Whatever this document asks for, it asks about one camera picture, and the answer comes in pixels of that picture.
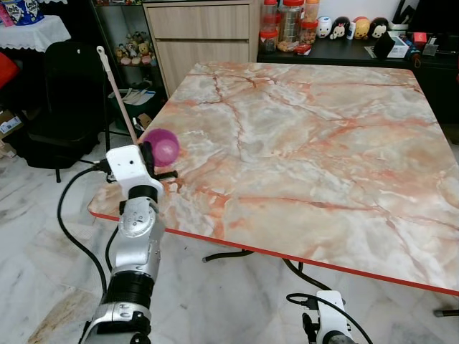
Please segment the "small red-lid jar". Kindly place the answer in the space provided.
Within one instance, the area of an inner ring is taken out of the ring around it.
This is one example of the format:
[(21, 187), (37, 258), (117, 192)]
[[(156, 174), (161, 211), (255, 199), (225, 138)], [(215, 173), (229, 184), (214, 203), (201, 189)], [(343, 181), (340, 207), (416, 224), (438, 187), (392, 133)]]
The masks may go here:
[(259, 32), (259, 52), (269, 54), (278, 50), (279, 33), (276, 28)]
[(299, 45), (312, 45), (317, 39), (318, 21), (302, 21)]

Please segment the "papers on shelf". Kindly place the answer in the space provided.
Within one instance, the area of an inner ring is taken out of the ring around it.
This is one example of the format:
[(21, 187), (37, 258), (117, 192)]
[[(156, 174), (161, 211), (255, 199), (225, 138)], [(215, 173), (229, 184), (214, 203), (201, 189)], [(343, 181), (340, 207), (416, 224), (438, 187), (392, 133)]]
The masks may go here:
[(118, 89), (118, 94), (125, 105), (140, 106), (146, 104), (154, 96), (157, 96), (157, 92), (150, 89)]

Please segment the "tall red-lid snack jar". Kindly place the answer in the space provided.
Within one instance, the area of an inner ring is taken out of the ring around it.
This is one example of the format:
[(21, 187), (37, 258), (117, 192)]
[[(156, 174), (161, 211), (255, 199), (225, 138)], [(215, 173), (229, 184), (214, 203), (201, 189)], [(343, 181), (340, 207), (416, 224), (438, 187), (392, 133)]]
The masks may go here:
[(278, 0), (262, 0), (260, 32), (278, 31)]

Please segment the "black office chair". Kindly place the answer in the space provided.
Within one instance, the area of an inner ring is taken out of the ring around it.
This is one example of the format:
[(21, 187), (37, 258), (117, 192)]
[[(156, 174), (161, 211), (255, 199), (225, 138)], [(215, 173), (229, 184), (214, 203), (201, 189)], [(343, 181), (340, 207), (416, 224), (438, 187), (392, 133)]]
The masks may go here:
[(27, 165), (69, 169), (99, 143), (108, 129), (108, 79), (95, 47), (56, 42), (44, 55), (47, 105), (27, 129)]

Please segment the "white lace tablecloth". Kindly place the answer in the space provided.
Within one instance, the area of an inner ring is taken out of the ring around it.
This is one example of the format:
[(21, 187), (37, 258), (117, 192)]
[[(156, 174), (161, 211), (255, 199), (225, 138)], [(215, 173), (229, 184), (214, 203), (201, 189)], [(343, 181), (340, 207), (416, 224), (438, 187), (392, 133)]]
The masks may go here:
[(32, 49), (46, 52), (55, 42), (72, 39), (65, 23), (55, 14), (46, 14), (42, 20), (25, 26), (4, 27), (0, 24), (0, 49)]

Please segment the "cardboard box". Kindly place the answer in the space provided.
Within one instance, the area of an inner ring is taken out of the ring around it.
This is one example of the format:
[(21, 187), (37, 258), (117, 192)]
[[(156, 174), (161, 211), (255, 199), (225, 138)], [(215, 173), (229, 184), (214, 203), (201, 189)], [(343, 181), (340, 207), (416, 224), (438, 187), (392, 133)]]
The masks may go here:
[(11, 135), (17, 129), (25, 127), (27, 117), (21, 111), (1, 109), (0, 110), (0, 140)]

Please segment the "long beige stick white tip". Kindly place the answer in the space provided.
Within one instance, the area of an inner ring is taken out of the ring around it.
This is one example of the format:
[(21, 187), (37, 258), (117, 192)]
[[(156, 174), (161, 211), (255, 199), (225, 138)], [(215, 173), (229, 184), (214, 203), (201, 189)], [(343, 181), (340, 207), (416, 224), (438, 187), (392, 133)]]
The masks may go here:
[(115, 81), (114, 75), (112, 73), (112, 69), (109, 63), (108, 56), (105, 54), (105, 50), (102, 46), (96, 46), (95, 50), (99, 55), (99, 59), (105, 70), (106, 77), (108, 78), (108, 81), (110, 82), (110, 86), (113, 89), (115, 101), (117, 101), (119, 110), (121, 111), (123, 122), (126, 124), (126, 128), (128, 129), (129, 137), (131, 137), (133, 144), (141, 144), (140, 138), (138, 138), (138, 135), (136, 134), (134, 127), (131, 123), (131, 117), (129, 117), (129, 114), (128, 114), (127, 108), (125, 107), (123, 98), (120, 96), (119, 88), (118, 88), (117, 82)]

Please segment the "light wooden drawer cabinet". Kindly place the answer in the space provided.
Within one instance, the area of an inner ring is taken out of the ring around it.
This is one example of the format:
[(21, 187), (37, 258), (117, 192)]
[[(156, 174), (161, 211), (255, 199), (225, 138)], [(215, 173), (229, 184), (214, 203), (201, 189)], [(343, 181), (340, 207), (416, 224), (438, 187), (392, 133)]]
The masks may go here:
[(198, 62), (255, 62), (255, 0), (150, 0), (142, 4), (167, 95)]

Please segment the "black television screen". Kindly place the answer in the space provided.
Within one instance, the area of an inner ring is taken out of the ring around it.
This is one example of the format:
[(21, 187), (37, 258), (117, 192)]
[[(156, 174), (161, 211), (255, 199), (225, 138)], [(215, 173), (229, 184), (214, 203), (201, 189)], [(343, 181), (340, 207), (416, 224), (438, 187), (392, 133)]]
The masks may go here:
[(409, 32), (457, 34), (458, 0), (399, 0), (391, 23), (407, 25)]

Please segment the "black open shelf unit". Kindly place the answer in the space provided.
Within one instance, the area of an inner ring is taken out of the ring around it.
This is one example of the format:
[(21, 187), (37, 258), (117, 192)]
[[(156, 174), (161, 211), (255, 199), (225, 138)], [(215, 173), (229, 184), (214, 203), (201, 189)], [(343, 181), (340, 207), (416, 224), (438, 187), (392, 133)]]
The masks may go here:
[(159, 65), (155, 67), (120, 65), (115, 58), (115, 50), (118, 44), (127, 42), (128, 34), (147, 32), (151, 37), (150, 25), (141, 6), (142, 0), (90, 0), (90, 2), (105, 40), (105, 53), (110, 60), (118, 88), (150, 89), (157, 92), (157, 96), (144, 105), (125, 105), (133, 127), (137, 129), (138, 134), (141, 134), (167, 101), (163, 75)]

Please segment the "purple plastic bowl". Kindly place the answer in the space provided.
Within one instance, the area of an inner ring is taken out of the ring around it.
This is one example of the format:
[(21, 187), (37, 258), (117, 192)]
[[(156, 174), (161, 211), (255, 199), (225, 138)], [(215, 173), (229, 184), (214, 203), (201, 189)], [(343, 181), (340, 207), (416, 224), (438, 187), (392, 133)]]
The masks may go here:
[(156, 167), (167, 167), (179, 157), (179, 140), (170, 130), (148, 129), (144, 133), (143, 141), (151, 144), (153, 164)]

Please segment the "white round plush toy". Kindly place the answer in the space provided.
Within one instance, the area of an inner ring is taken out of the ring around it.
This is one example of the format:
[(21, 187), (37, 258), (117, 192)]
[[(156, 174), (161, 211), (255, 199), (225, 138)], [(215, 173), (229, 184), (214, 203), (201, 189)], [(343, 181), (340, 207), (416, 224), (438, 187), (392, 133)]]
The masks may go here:
[(329, 16), (321, 16), (318, 18), (317, 37), (324, 39), (330, 35), (333, 26), (333, 21)]

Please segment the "blue white printed container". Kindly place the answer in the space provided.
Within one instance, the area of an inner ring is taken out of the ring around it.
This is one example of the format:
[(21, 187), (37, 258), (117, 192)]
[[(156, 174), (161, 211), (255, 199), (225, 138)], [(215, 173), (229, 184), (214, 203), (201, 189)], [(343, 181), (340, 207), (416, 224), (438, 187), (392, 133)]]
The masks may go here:
[(0, 0), (0, 3), (16, 26), (33, 25), (44, 18), (39, 0)]

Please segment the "large clear snack jar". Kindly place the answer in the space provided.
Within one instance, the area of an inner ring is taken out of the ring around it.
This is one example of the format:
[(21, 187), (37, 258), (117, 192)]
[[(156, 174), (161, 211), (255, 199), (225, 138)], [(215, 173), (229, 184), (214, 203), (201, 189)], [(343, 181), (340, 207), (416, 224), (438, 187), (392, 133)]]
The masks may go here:
[(292, 52), (301, 43), (301, 17), (305, 0), (283, 0), (279, 8), (279, 37), (276, 47), (281, 52)]

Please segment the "yellow bear plush toy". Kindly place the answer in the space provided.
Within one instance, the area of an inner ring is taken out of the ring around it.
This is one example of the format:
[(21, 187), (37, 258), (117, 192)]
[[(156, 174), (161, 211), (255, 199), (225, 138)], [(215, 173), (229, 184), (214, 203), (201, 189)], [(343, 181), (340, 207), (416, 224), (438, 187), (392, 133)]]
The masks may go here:
[(353, 20), (353, 39), (367, 39), (371, 21), (366, 16)]

